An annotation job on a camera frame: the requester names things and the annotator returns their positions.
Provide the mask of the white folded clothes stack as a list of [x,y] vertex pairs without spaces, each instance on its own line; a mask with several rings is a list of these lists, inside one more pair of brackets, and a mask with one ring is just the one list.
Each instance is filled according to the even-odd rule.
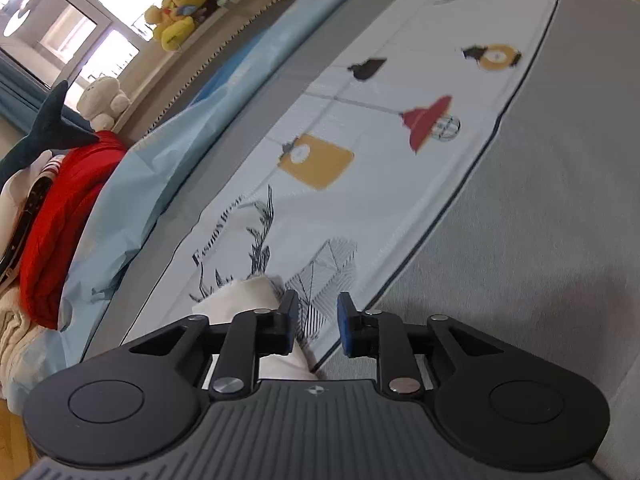
[[17,171],[1,191],[1,290],[17,278],[26,240],[64,155],[44,151],[30,166]]

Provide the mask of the white plush toy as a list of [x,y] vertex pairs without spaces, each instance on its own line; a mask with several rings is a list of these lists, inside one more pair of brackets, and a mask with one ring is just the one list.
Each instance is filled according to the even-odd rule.
[[114,77],[101,77],[85,88],[76,105],[79,115],[94,131],[111,131],[130,107],[130,99]]

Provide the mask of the cream folded blanket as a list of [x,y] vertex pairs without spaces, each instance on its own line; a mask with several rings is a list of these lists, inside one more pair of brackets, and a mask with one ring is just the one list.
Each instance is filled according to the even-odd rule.
[[21,307],[21,292],[11,286],[1,294],[1,397],[18,412],[26,384],[35,378],[40,356],[31,356],[32,344],[43,333]]

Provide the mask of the dark shark plush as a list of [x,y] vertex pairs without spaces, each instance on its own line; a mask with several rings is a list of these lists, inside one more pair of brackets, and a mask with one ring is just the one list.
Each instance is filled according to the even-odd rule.
[[29,167],[44,151],[71,150],[95,144],[99,136],[66,122],[63,107],[68,82],[62,80],[44,100],[27,136],[19,140],[1,159],[1,185],[5,185],[17,171]]

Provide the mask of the yellow bear plush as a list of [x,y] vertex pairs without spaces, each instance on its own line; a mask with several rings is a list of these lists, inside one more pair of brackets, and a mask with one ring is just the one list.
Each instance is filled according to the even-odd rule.
[[204,3],[206,0],[163,0],[161,6],[150,6],[143,17],[153,26],[153,39],[162,49],[177,51],[196,29],[193,15]]

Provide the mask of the white small shirt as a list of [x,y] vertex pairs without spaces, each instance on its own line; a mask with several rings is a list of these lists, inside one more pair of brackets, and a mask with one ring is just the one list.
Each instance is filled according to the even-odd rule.
[[[192,308],[193,314],[206,315],[210,324],[230,323],[245,311],[277,310],[280,301],[265,275],[225,284]],[[316,380],[297,341],[287,356],[266,356],[259,361],[260,379]]]

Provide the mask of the light blue quilt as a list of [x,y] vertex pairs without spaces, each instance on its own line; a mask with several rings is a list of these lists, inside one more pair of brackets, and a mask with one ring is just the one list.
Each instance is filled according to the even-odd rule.
[[35,378],[18,412],[44,378],[81,361],[130,261],[184,180],[286,59],[346,0],[295,0],[273,25],[222,66],[213,93],[150,131],[106,181],[81,234],[63,286],[58,328],[37,337]]

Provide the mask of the red blanket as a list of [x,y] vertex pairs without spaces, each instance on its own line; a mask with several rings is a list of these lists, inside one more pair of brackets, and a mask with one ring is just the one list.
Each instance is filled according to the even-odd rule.
[[126,154],[117,134],[68,152],[26,240],[20,305],[32,322],[56,330],[63,286],[96,199]]

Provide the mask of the grey printed bed sheet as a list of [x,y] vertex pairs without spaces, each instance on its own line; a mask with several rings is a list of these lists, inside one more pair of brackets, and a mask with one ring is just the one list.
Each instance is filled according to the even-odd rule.
[[94,334],[96,356],[228,281],[302,303],[306,364],[335,303],[446,314],[589,378],[597,464],[639,474],[639,6],[634,0],[347,0],[183,183]]

